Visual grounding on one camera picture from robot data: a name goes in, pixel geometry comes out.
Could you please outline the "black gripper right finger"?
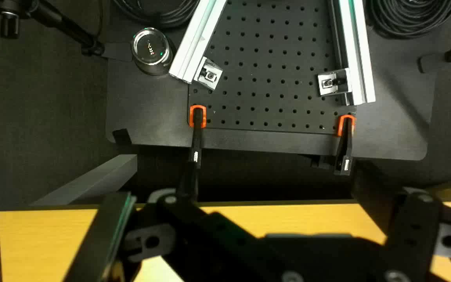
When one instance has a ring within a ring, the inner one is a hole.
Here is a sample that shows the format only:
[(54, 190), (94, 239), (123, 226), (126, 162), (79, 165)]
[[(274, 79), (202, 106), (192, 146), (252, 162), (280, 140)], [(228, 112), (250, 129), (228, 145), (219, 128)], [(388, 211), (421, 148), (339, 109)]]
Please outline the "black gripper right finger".
[(441, 204), (425, 192), (402, 190), (379, 204), (385, 234), (377, 282), (430, 282)]

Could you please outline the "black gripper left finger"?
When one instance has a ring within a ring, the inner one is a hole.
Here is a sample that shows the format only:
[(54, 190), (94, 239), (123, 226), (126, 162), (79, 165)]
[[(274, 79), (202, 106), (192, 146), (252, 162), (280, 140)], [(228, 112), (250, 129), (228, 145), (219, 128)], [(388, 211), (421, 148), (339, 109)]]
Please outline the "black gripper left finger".
[(87, 228), (64, 275), (64, 282), (183, 282), (170, 253), (177, 233), (156, 215), (159, 204), (175, 204), (173, 190), (159, 190), (137, 209), (131, 193), (108, 195)]

